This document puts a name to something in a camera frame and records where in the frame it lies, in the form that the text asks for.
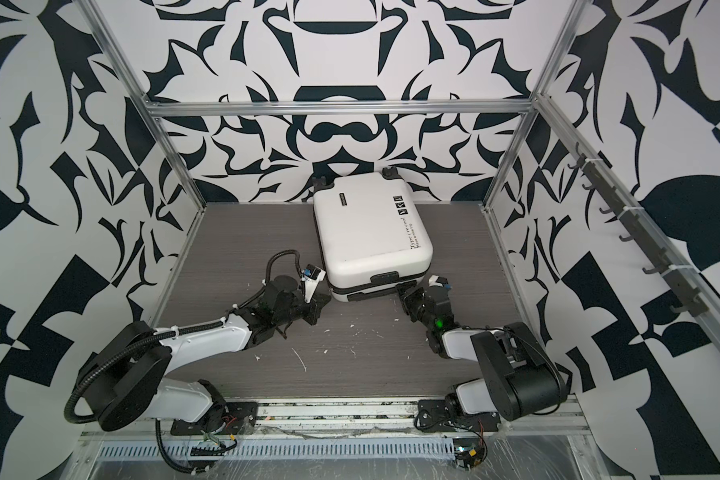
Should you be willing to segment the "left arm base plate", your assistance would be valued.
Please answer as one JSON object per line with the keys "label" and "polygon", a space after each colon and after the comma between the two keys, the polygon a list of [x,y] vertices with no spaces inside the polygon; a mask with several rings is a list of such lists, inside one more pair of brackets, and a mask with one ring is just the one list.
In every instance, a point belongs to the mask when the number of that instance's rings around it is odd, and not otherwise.
{"label": "left arm base plate", "polygon": [[228,402],[224,407],[214,405],[197,422],[175,420],[170,428],[173,436],[197,436],[203,433],[237,435],[256,425],[259,404],[252,401]]}

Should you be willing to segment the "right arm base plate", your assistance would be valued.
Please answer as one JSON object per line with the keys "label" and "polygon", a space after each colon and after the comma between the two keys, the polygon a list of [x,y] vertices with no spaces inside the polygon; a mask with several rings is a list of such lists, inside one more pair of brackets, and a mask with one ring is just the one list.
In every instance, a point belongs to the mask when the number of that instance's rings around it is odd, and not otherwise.
{"label": "right arm base plate", "polygon": [[453,401],[422,399],[417,402],[414,428],[429,433],[499,431],[501,420],[496,412],[466,414]]}

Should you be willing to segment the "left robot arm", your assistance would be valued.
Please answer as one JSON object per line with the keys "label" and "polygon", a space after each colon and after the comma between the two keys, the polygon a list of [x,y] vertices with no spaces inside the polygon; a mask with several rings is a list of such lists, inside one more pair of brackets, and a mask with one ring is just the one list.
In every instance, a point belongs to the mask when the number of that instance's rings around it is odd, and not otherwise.
{"label": "left robot arm", "polygon": [[[314,264],[295,262],[294,276],[274,276],[274,263],[287,256],[299,259],[300,253],[288,249],[274,254],[259,290],[218,319],[168,328],[138,321],[124,327],[80,368],[64,419],[75,425],[95,423],[105,432],[150,419],[158,453],[169,468],[193,477],[208,473],[238,446],[236,439],[218,437],[233,419],[228,403],[208,380],[182,382],[168,375],[206,358],[250,350],[274,335],[285,337],[297,320],[316,324],[331,300],[318,290],[327,274]],[[195,450],[202,461],[181,463],[169,454],[162,435],[165,420],[187,424],[203,436],[206,445]]]}

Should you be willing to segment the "black suitcase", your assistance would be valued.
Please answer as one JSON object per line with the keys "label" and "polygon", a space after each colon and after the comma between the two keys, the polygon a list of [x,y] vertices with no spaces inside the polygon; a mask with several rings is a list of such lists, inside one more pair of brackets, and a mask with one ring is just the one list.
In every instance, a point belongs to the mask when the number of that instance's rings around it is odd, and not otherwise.
{"label": "black suitcase", "polygon": [[397,168],[315,178],[312,186],[321,258],[336,300],[387,295],[427,274],[433,244]]}

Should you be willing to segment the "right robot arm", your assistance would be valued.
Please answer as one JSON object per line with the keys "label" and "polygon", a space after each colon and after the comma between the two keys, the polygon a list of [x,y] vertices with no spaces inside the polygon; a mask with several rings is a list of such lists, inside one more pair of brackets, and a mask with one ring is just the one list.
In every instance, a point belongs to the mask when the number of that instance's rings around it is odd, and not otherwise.
{"label": "right robot arm", "polygon": [[405,314],[426,328],[433,353],[479,366],[479,378],[454,386],[442,401],[445,421],[457,428],[488,416],[514,421],[559,409],[569,389],[530,328],[523,322],[462,325],[453,313],[450,291],[440,276],[397,287]]}

